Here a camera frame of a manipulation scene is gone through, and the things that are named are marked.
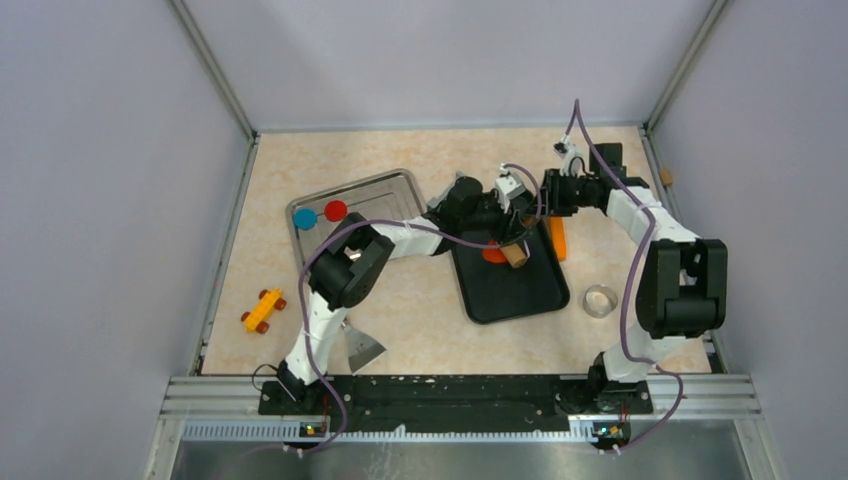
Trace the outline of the wooden dough roller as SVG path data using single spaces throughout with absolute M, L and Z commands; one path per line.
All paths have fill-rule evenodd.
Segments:
M 497 243 L 507 263 L 518 269 L 530 258 L 529 241 L 533 238 L 538 218 L 531 214 L 514 214 L 499 234 Z

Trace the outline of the orange-red dough piece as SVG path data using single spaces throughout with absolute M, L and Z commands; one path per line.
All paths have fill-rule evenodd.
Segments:
M 507 264 L 509 262 L 507 256 L 500 248 L 490 248 L 482 250 L 483 259 L 491 264 Z

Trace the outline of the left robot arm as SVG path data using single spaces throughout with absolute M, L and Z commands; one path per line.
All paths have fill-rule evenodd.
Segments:
M 520 246 L 543 213 L 539 183 L 502 166 L 493 189 L 459 176 L 410 220 L 367 219 L 348 214 L 305 260 L 298 279 L 303 323 L 296 343 L 280 363 L 283 401 L 297 413 L 319 404 L 318 381 L 327 372 L 335 336 L 348 313 L 373 290 L 389 261 L 437 256 L 468 245 L 464 234 L 486 231 L 487 249 Z

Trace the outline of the black baking tray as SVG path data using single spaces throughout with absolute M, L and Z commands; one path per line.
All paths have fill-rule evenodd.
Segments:
M 536 226 L 527 243 L 529 259 L 519 268 L 486 260 L 482 249 L 464 245 L 452 249 L 461 298 L 471 321 L 488 325 L 568 305 L 571 292 L 547 227 Z

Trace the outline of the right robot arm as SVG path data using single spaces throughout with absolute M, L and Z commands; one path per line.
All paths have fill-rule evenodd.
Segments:
M 594 146 L 589 159 L 569 138 L 553 149 L 563 165 L 544 174 L 545 213 L 565 217 L 596 208 L 637 246 L 623 294 L 636 320 L 620 319 L 620 340 L 596 357 L 584 395 L 594 409 L 612 412 L 641 398 L 642 383 L 669 353 L 724 324 L 728 248 L 684 227 L 645 180 L 628 175 L 622 144 Z

